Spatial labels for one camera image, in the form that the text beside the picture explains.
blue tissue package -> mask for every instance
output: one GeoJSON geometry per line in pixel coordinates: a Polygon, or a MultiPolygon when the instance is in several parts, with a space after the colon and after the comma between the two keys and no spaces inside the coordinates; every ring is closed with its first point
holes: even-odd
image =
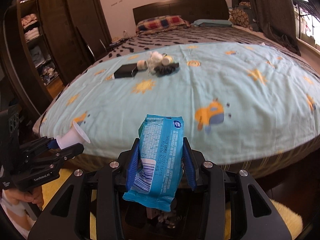
{"type": "Polygon", "coordinates": [[[138,170],[124,200],[170,211],[182,177],[183,128],[182,117],[147,115],[139,128],[138,170]]]}

bolt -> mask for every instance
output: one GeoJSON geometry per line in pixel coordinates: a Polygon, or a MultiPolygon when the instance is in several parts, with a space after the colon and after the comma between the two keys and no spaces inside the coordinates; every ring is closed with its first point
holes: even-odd
{"type": "Polygon", "coordinates": [[[247,172],[246,170],[240,170],[240,171],[239,171],[239,174],[240,174],[241,176],[243,176],[243,177],[248,176],[248,172],[247,172]]]}
{"type": "Polygon", "coordinates": [[[119,162],[111,162],[111,163],[110,163],[110,167],[111,167],[111,168],[117,168],[117,167],[119,167],[119,162]]]}
{"type": "Polygon", "coordinates": [[[203,163],[203,166],[206,167],[206,168],[212,168],[213,164],[212,164],[212,162],[208,162],[207,161],[207,162],[203,163]]]}
{"type": "Polygon", "coordinates": [[[83,174],[83,171],[82,170],[75,170],[75,172],[73,174],[78,177],[83,174]]]}

curtain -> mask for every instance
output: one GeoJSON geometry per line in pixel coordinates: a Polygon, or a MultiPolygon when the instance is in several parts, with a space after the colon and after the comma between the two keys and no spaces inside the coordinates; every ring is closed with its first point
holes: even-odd
{"type": "Polygon", "coordinates": [[[255,20],[265,36],[300,56],[292,0],[249,0],[249,2],[255,20]]]}

headboard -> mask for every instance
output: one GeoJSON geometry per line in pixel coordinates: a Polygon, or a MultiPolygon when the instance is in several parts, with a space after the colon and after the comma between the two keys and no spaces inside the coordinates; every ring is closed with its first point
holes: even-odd
{"type": "Polygon", "coordinates": [[[168,0],[133,8],[136,24],[164,15],[181,15],[190,23],[198,19],[229,19],[226,0],[168,0]]]}

barcode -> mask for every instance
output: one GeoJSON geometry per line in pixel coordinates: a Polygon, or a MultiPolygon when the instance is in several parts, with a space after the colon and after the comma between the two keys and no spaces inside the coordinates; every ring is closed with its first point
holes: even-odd
{"type": "Polygon", "coordinates": [[[151,188],[156,160],[141,158],[142,170],[137,173],[134,186],[137,190],[148,193],[151,188]]]}

